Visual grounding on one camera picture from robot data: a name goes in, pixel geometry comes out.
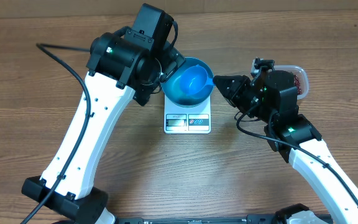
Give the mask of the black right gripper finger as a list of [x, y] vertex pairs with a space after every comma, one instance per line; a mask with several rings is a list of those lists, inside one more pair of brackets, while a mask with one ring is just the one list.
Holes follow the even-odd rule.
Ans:
[[249, 83], [250, 78], [245, 75], [232, 75], [232, 76], [224, 76], [217, 75], [213, 78], [213, 82], [216, 86], [218, 85], [243, 85], [244, 83]]
[[238, 107], [242, 92], [244, 91], [244, 83], [241, 82], [221, 82], [216, 84], [216, 88], [222, 94], [223, 98], [232, 106]]

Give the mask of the blue plastic measuring scoop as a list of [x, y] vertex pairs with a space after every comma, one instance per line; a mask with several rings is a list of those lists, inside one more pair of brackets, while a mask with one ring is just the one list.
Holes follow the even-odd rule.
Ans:
[[195, 65], [187, 68], [180, 77], [180, 90], [187, 95], [199, 95], [209, 87], [213, 87], [213, 79], [207, 70]]

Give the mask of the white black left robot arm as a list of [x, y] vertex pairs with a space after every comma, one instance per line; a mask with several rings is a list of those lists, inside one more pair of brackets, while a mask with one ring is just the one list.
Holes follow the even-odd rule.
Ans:
[[24, 195], [63, 215], [65, 223], [116, 222], [107, 193], [94, 186], [96, 169], [126, 106], [145, 105], [185, 62], [168, 41], [177, 31], [171, 15], [143, 4], [132, 26], [94, 39], [68, 131], [42, 174], [25, 180]]

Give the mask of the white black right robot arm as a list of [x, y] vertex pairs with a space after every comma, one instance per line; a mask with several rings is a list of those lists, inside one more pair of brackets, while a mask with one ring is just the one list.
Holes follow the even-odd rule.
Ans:
[[244, 134], [266, 140], [317, 194], [336, 223], [358, 223], [358, 188], [341, 169], [320, 132], [299, 112], [294, 75], [273, 70], [247, 76], [216, 76], [213, 83], [243, 116], [266, 123], [263, 135], [236, 126]]

